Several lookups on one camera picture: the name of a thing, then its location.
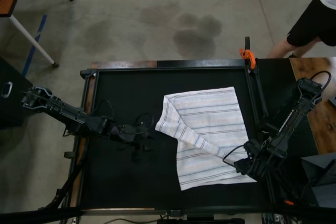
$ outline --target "towel fold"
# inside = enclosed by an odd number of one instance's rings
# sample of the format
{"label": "towel fold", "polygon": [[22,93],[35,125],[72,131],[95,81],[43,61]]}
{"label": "towel fold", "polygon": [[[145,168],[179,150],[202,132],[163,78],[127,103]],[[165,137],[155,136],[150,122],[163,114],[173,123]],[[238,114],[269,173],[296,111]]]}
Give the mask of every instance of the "towel fold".
{"label": "towel fold", "polygon": [[[155,129],[177,139],[181,190],[213,184],[255,182],[223,163],[232,149],[248,141],[235,89],[211,89],[165,95]],[[226,159],[246,158],[243,148]]]}

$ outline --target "black box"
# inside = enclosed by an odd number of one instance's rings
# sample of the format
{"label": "black box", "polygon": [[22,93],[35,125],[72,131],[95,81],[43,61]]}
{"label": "black box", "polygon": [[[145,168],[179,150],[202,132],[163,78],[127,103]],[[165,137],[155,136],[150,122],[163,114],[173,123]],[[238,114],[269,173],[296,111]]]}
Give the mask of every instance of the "black box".
{"label": "black box", "polygon": [[23,92],[33,85],[0,58],[0,127],[20,126],[29,111],[21,106]]}

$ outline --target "orange clamp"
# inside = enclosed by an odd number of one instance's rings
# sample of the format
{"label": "orange clamp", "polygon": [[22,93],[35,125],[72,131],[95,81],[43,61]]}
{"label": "orange clamp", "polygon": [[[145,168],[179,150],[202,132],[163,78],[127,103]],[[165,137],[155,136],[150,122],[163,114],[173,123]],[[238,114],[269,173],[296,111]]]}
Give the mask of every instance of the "orange clamp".
{"label": "orange clamp", "polygon": [[245,38],[245,50],[240,48],[239,52],[244,60],[250,60],[251,69],[255,69],[256,68],[256,58],[254,57],[254,53],[250,50],[250,38],[249,37]]}

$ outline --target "black shorts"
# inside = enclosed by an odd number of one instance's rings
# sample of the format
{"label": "black shorts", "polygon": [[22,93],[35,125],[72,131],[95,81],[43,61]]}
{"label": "black shorts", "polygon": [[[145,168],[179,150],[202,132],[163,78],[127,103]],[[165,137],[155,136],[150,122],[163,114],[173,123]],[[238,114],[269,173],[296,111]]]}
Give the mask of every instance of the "black shorts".
{"label": "black shorts", "polygon": [[326,45],[336,46],[336,10],[313,0],[289,32],[287,41],[302,47],[318,37]]}

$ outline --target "black work surface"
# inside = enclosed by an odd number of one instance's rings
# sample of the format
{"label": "black work surface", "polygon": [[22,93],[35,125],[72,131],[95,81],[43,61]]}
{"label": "black work surface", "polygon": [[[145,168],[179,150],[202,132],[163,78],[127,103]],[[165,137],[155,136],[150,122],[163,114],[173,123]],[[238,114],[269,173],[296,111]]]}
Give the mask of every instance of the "black work surface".
{"label": "black work surface", "polygon": [[[291,95],[295,84],[292,68],[289,60],[260,60],[259,66],[267,105],[269,111],[274,112]],[[143,112],[150,112],[156,123],[166,94],[234,87],[248,137],[256,137],[243,69],[99,71],[97,82],[95,106],[101,100],[109,100],[118,123],[129,124],[133,124]],[[97,114],[109,113],[110,110],[102,106]],[[309,128],[308,121],[302,125],[303,131]],[[117,142],[98,137],[90,139],[82,209],[147,207],[166,210],[210,206],[242,206],[243,209],[246,206],[269,206],[266,186],[260,183],[201,186],[181,191],[176,172],[177,141],[154,129],[150,133],[154,138],[151,140],[153,151],[142,155],[138,164],[131,162],[130,148],[118,151]],[[312,134],[305,138],[313,153]]]}

